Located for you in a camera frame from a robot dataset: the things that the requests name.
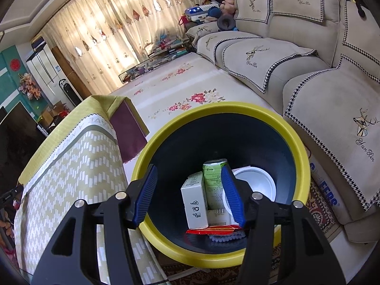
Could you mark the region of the black television screen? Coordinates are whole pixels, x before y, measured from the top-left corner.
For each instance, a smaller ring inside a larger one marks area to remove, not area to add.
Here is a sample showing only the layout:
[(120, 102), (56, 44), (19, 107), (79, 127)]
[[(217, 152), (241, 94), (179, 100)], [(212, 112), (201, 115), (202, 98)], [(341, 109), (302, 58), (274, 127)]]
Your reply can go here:
[(31, 157), (46, 139), (21, 102), (1, 120), (0, 187), (6, 193), (16, 187)]

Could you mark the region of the green white bottle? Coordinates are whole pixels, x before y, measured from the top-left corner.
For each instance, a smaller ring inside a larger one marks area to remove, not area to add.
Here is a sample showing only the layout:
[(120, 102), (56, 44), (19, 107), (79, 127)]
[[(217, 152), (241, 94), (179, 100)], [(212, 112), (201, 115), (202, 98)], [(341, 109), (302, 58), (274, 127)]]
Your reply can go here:
[(226, 163), (226, 159), (220, 159), (207, 161), (203, 164), (205, 192), (210, 210), (222, 209), (224, 207), (221, 171)]

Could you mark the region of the yellow green patterned tablecloth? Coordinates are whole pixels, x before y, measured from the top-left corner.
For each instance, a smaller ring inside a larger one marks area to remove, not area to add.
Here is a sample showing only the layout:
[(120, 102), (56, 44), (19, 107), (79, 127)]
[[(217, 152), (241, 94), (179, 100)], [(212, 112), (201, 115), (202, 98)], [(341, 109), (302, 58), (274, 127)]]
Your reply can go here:
[(148, 130), (125, 96), (94, 95), (46, 138), (21, 174), (19, 267), (32, 284), (166, 284), (131, 222), (124, 163)]

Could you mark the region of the red snack wrapper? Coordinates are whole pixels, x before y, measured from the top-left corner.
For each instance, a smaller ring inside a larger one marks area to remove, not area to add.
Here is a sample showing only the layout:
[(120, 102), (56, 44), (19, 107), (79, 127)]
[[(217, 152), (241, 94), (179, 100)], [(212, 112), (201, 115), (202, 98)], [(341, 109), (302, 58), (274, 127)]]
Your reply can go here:
[(219, 226), (211, 226), (207, 228), (199, 228), (199, 229), (188, 229), (186, 233), (195, 234), (195, 235), (231, 235), (242, 228), (239, 225), (231, 224), (231, 225), (219, 225)]

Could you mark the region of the yellow rimmed dark trash bin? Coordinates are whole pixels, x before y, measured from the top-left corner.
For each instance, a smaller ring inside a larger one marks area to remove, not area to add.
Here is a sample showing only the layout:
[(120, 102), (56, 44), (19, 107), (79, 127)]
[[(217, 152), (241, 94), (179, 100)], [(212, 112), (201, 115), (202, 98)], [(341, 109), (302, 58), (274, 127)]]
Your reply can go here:
[(246, 239), (213, 242), (187, 233), (181, 186), (211, 160), (227, 160), (232, 169), (258, 167), (276, 185), (276, 201), (306, 202), (310, 165), (295, 130), (263, 107), (223, 102), (191, 109), (159, 129), (141, 151), (132, 179), (156, 166), (158, 181), (139, 228), (145, 238), (171, 259), (200, 268), (228, 268), (242, 263)]

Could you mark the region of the white foam bowl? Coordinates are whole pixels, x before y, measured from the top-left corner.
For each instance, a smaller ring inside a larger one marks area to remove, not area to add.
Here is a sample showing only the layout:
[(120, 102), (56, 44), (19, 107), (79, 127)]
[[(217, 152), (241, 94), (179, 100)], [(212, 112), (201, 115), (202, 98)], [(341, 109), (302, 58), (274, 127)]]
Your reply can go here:
[(267, 171), (259, 167), (247, 166), (232, 169), (232, 172), (236, 179), (246, 181), (253, 192), (260, 192), (271, 201), (275, 201), (276, 185)]

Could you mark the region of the white floral floor rug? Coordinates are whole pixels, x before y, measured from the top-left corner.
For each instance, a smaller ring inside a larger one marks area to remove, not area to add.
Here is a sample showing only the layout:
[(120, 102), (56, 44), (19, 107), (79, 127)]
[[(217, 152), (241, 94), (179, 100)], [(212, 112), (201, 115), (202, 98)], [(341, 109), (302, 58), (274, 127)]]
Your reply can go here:
[(149, 130), (148, 140), (175, 117), (204, 104), (246, 102), (273, 110), (245, 84), (195, 53), (142, 75), (112, 94), (132, 101)]

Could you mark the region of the beige sectional sofa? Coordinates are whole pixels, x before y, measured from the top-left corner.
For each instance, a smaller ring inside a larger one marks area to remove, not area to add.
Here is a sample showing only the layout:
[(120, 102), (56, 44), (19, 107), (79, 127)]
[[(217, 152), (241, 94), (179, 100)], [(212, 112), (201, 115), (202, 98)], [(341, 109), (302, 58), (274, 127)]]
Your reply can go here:
[(346, 0), (235, 0), (187, 36), (295, 129), (348, 239), (379, 241), (379, 25)]

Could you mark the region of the cream patterned curtain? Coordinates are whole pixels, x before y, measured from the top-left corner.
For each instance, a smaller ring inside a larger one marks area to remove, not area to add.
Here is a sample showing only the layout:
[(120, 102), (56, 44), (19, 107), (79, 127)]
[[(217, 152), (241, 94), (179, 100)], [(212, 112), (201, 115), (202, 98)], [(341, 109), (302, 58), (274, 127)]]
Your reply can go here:
[(187, 8), (202, 0), (70, 0), (42, 28), (92, 94), (109, 94), (119, 74), (145, 60), (161, 37), (183, 37)]

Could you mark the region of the green white carton box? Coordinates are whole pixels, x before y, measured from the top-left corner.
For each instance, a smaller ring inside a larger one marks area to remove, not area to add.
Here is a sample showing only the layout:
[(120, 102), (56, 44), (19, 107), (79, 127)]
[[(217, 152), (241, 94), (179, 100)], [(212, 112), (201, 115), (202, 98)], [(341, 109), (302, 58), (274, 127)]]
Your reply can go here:
[(203, 172), (200, 171), (188, 176), (180, 190), (188, 229), (207, 228), (209, 224)]

